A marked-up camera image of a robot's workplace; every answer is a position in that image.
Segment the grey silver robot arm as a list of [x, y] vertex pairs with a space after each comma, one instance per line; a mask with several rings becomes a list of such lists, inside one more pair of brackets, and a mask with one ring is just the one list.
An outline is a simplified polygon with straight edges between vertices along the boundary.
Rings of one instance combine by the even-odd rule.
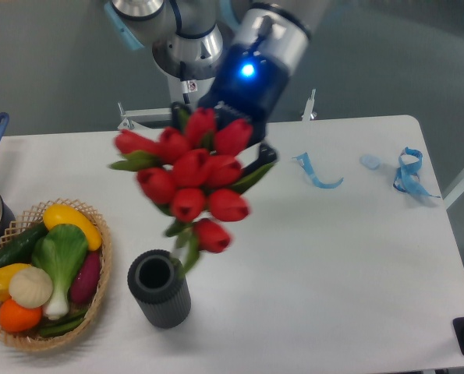
[[276, 161], [267, 121], [296, 71], [326, 1], [108, 1], [104, 10], [127, 45], [151, 50], [165, 75], [174, 127], [211, 108], [223, 129], [242, 118], [257, 159], [249, 175]]

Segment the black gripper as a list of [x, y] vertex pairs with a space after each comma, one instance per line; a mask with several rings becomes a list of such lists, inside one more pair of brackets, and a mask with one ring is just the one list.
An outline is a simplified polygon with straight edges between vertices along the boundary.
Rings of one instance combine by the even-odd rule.
[[[222, 61], [209, 91], [197, 106], [218, 111], [218, 128], [243, 118], [253, 127], [249, 146], [259, 143], [257, 159], [243, 168], [252, 174], [278, 160], [277, 150], [266, 142], [266, 124], [289, 81], [287, 66], [277, 58], [254, 53], [244, 44], [234, 44]], [[185, 103], [170, 106], [171, 126], [184, 129], [192, 115]]]

